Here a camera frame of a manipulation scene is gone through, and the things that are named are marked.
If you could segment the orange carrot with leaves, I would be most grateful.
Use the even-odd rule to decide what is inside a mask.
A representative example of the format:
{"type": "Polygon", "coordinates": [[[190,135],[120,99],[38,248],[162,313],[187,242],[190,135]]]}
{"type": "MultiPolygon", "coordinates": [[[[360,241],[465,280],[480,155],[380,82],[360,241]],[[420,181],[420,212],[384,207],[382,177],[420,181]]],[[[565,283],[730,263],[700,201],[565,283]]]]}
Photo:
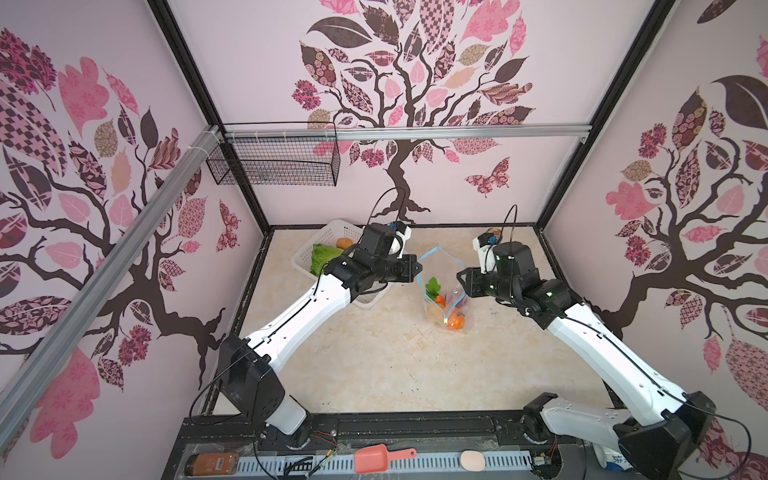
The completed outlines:
{"type": "Polygon", "coordinates": [[[428,300],[444,310],[447,306],[446,298],[442,295],[442,286],[436,277],[431,277],[425,284],[425,294],[428,300]]]}

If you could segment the orange bell pepper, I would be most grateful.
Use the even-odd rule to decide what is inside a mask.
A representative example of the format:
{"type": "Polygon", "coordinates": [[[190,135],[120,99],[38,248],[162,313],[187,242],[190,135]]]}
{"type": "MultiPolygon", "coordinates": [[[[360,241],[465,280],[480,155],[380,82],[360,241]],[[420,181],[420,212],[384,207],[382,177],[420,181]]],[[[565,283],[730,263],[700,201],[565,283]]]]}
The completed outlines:
{"type": "Polygon", "coordinates": [[[462,330],[465,324],[466,317],[462,312],[453,312],[445,322],[446,328],[453,331],[462,330]]]}

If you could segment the clear zip top bag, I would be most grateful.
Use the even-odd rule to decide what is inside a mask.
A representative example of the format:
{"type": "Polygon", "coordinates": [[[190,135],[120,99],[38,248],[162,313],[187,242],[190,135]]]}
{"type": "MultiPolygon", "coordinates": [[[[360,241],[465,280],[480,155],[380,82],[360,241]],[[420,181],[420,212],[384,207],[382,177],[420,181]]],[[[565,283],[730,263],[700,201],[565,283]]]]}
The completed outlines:
{"type": "Polygon", "coordinates": [[[416,276],[416,282],[424,300],[424,310],[427,318],[436,325],[449,330],[445,326],[446,320],[453,312],[462,312],[466,317],[467,323],[469,297],[457,279],[457,274],[466,268],[465,263],[449,254],[441,246],[436,246],[422,255],[419,258],[419,263],[422,266],[422,270],[416,276]],[[444,310],[432,304],[426,297],[425,284],[431,277],[436,277],[442,286],[442,295],[446,298],[447,302],[444,310]]]}

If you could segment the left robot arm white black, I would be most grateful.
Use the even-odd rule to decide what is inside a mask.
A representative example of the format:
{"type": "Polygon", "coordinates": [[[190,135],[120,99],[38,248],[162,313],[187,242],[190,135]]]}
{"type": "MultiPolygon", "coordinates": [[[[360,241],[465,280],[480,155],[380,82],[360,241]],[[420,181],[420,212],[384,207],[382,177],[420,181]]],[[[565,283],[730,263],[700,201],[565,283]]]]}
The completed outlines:
{"type": "Polygon", "coordinates": [[[405,252],[411,234],[401,221],[365,226],[356,243],[321,263],[313,286],[290,307],[244,338],[225,338],[214,384],[248,422],[272,426],[298,443],[310,433],[310,412],[286,392],[278,373],[326,320],[359,296],[374,293],[377,285],[416,279],[422,266],[405,252]]]}

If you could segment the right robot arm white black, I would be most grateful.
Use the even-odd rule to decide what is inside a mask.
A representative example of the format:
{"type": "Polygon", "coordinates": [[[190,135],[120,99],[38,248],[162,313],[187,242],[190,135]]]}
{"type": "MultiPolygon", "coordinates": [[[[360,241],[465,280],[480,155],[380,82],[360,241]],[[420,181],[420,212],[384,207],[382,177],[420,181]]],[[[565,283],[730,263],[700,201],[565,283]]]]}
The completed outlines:
{"type": "Polygon", "coordinates": [[[466,295],[490,297],[533,320],[577,353],[622,403],[596,408],[544,392],[524,408],[528,439],[579,438],[620,453],[648,479],[678,478],[711,425],[714,403],[652,369],[566,283],[541,279],[528,246],[486,233],[473,248],[479,266],[457,275],[466,295]]]}

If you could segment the small orange fruit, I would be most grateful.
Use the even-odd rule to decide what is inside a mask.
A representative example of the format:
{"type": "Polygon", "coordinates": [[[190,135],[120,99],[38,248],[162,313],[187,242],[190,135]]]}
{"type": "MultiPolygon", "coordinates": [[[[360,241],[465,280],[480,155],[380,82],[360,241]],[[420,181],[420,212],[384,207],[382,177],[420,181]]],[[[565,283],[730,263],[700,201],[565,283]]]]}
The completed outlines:
{"type": "Polygon", "coordinates": [[[346,249],[352,247],[354,244],[355,244],[354,240],[352,240],[350,238],[346,238],[346,237],[339,238],[336,241],[336,247],[341,249],[341,250],[346,250],[346,249]]]}

